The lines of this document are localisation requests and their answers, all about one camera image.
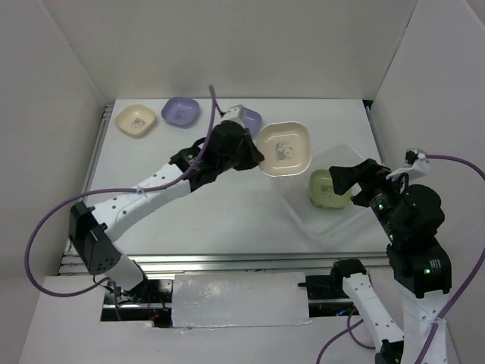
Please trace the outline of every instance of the green bowl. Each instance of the green bowl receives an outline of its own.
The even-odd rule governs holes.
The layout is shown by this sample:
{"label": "green bowl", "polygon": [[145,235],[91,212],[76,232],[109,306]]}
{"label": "green bowl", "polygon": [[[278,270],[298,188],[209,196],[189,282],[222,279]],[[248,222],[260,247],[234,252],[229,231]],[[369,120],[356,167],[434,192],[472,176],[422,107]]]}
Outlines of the green bowl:
{"label": "green bowl", "polygon": [[309,193],[311,203],[321,209],[343,209],[350,203],[352,196],[351,190],[342,196],[334,193],[332,177],[326,169],[318,169],[311,174]]}

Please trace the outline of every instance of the tabletop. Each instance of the tabletop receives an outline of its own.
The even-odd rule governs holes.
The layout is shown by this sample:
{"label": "tabletop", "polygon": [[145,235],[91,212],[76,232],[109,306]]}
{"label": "tabletop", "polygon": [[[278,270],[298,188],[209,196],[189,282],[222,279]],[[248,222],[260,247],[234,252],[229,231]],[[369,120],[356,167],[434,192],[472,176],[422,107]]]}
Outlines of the tabletop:
{"label": "tabletop", "polygon": [[[210,99],[198,99],[201,113],[190,128],[169,125],[161,118],[166,99],[118,99],[95,163],[91,190],[132,187],[157,171],[179,150],[207,133]],[[264,124],[298,121],[308,128],[311,154],[348,143],[364,158],[379,155],[362,100],[221,99],[224,110],[234,105],[259,112]],[[114,119],[127,106],[140,104],[155,112],[156,123],[146,135],[133,138]],[[383,252],[387,238],[371,218],[350,229],[342,239],[311,240],[286,212],[270,177],[259,168],[228,171],[217,180],[175,200],[134,225],[118,241],[128,254],[335,253]],[[92,196],[88,204],[110,198]]]}

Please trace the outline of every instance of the metal frame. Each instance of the metal frame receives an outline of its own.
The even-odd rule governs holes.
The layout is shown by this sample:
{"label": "metal frame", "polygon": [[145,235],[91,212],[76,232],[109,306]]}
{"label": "metal frame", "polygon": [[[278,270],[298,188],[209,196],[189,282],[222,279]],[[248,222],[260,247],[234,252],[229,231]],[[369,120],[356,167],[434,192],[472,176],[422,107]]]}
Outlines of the metal frame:
{"label": "metal frame", "polygon": [[[106,105],[94,145],[83,192],[91,187],[106,130],[114,105]],[[358,258],[366,266],[389,266],[386,253],[277,253],[277,254],[212,254],[212,255],[128,255],[151,279],[174,279],[175,274],[201,274],[254,271],[303,271],[307,275],[328,275],[335,261]],[[60,275],[87,275],[88,272],[74,248],[68,242]]]}

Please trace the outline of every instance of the transparent container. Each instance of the transparent container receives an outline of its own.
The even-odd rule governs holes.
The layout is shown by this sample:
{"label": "transparent container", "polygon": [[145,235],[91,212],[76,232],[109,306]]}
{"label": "transparent container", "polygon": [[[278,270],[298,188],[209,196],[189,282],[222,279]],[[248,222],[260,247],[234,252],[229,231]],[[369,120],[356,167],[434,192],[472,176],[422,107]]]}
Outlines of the transparent container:
{"label": "transparent container", "polygon": [[[318,169],[328,169],[331,166],[352,167],[362,163],[364,159],[349,145],[339,144],[311,158],[310,166],[301,174],[271,179],[273,188],[280,194],[281,200],[301,229],[313,240],[330,241],[334,234],[342,229],[348,229],[360,217],[366,215],[368,209],[349,204],[344,209],[322,209],[310,201],[308,182],[311,174]],[[360,192],[355,185],[352,195]]]}

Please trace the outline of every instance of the beige bowl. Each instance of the beige bowl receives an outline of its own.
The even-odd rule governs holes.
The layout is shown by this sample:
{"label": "beige bowl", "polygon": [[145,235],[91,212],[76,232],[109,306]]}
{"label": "beige bowl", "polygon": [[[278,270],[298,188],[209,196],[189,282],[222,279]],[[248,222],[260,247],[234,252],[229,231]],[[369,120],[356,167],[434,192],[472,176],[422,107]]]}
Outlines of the beige bowl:
{"label": "beige bowl", "polygon": [[139,137],[155,123],[155,113],[143,105],[131,105],[125,108],[114,123],[132,137]]}
{"label": "beige bowl", "polygon": [[264,155],[259,167],[269,176],[293,176],[310,165],[310,134],[295,121],[263,127],[256,147]]}

